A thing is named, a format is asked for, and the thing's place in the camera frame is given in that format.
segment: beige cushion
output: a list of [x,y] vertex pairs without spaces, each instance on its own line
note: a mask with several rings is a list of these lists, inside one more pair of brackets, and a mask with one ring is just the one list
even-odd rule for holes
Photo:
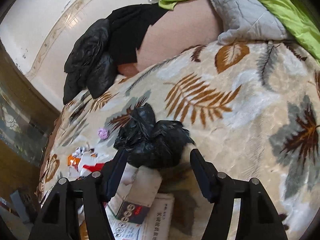
[[222,32],[222,21],[210,0],[180,2],[148,28],[137,51],[137,70],[141,72],[188,47],[215,41]]

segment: gray quilted pillow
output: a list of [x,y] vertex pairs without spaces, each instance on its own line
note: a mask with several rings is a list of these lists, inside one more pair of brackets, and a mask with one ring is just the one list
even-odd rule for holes
[[218,42],[226,45],[235,40],[292,39],[282,23],[258,0],[211,0],[222,18],[224,32]]

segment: black cloth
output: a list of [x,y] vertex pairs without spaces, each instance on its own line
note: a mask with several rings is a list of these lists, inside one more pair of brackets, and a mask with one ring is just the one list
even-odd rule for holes
[[76,41],[65,65],[63,104],[81,90],[98,98],[114,83],[117,65],[137,62],[139,49],[150,25],[167,10],[157,4],[130,5],[99,19]]
[[146,103],[129,114],[130,120],[120,128],[114,148],[129,152],[128,163],[149,168],[168,168],[179,164],[183,147],[194,141],[179,121],[156,122],[152,107]]

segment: beige blanket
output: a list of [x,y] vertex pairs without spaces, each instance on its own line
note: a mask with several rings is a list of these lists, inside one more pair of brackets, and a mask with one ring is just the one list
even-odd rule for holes
[[[119,127],[134,107],[148,102],[156,120],[180,120],[206,161],[234,179],[260,179],[283,220],[288,239],[306,230],[320,206],[318,153],[319,66],[291,43],[217,42],[191,48],[113,85],[93,100],[82,91],[65,106],[46,165],[44,193],[70,177],[67,158],[89,145],[98,155],[116,153]],[[110,137],[102,141],[99,128]],[[164,174],[162,192],[175,196],[169,239],[201,239],[212,205],[192,170]],[[234,215],[239,213],[235,202]],[[232,221],[229,239],[234,239]]]

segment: metal pin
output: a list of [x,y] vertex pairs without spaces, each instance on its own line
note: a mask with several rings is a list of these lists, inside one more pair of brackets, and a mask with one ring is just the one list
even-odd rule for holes
[[259,181],[257,178],[252,178],[252,179],[251,179],[251,182],[252,182],[253,184],[257,185],[257,184],[259,184],[260,181]]
[[94,178],[97,178],[97,177],[99,177],[100,175],[101,175],[100,171],[94,171],[94,172],[92,173],[92,177],[94,177]]
[[67,179],[66,178],[61,178],[61,179],[59,179],[58,182],[59,182],[60,185],[63,185],[63,184],[65,184],[67,182]]
[[224,172],[218,172],[218,177],[224,179],[227,175]]

